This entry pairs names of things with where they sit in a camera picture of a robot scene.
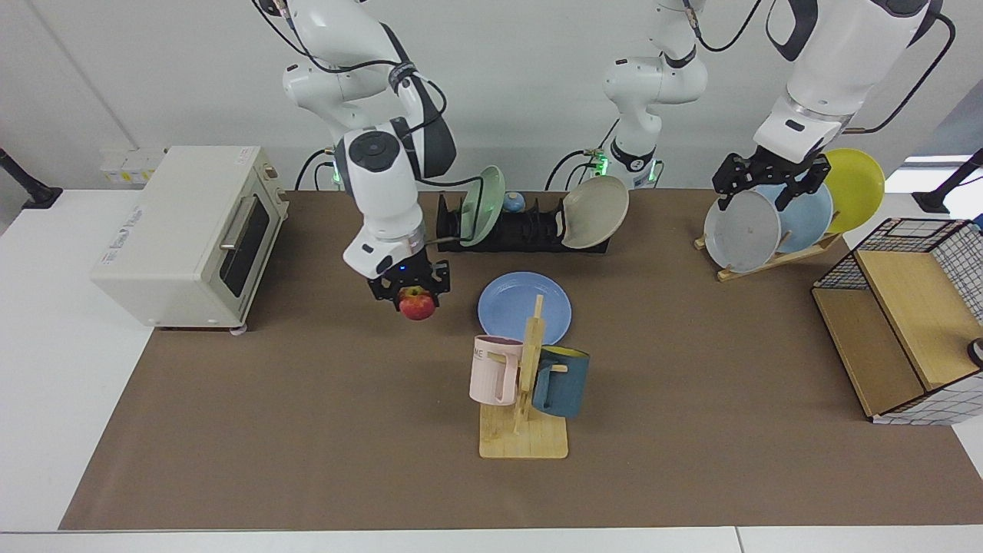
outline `white toaster oven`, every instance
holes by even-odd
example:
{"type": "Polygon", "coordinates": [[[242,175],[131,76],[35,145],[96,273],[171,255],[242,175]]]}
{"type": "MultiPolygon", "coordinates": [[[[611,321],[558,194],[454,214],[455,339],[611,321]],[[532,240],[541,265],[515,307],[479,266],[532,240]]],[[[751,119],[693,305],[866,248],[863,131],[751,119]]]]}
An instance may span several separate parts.
{"type": "Polygon", "coordinates": [[[246,324],[287,202],[259,147],[173,147],[91,271],[151,327],[246,324]]]}

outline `wooden mug holder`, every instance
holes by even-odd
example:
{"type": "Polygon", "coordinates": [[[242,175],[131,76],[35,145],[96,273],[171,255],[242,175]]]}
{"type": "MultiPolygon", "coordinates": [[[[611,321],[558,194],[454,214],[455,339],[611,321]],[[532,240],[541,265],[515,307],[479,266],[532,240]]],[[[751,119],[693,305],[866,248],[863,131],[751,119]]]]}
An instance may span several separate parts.
{"type": "Polygon", "coordinates": [[[533,387],[545,333],[543,296],[540,295],[536,297],[533,316],[526,322],[515,404],[482,404],[479,431],[482,459],[566,459],[569,454],[566,419],[533,409],[533,387]]]}

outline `mug handle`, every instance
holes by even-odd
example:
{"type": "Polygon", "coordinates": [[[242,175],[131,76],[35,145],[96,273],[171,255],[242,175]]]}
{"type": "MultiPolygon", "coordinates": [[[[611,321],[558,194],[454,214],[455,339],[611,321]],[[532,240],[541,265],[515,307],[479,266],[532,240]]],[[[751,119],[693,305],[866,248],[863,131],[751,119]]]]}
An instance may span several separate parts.
{"type": "Polygon", "coordinates": [[[543,400],[543,408],[549,408],[551,405],[549,402],[549,381],[552,380],[552,373],[567,373],[570,372],[570,368],[566,365],[550,365],[548,369],[544,370],[547,371],[547,377],[543,379],[543,383],[546,384],[544,386],[546,389],[543,391],[543,394],[546,395],[546,398],[543,400]]]}
{"type": "Polygon", "coordinates": [[[502,403],[505,401],[505,392],[508,390],[509,383],[515,386],[515,379],[519,374],[519,357],[511,353],[505,353],[505,372],[501,375],[501,386],[495,391],[494,398],[502,403]]]}

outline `oven door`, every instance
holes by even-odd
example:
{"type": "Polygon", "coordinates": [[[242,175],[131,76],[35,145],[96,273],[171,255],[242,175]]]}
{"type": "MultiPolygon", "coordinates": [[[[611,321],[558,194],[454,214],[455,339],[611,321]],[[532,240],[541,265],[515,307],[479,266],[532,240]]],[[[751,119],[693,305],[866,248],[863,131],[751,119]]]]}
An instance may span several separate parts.
{"type": "Polygon", "coordinates": [[[280,222],[279,212],[253,171],[218,245],[218,267],[209,283],[240,319],[245,318],[256,293],[280,222]]]}

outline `mug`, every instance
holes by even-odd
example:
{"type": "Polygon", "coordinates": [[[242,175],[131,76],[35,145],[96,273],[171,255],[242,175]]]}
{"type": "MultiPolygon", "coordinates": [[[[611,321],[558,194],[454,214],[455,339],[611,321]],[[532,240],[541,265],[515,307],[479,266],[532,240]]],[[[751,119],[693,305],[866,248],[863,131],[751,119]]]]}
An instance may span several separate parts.
{"type": "Polygon", "coordinates": [[[533,407],[553,416],[577,416],[590,361],[591,356],[583,351],[544,345],[533,390],[533,407]]]}
{"type": "Polygon", "coordinates": [[[515,403],[521,358],[521,341],[496,336],[475,337],[471,399],[488,405],[515,403]]]}

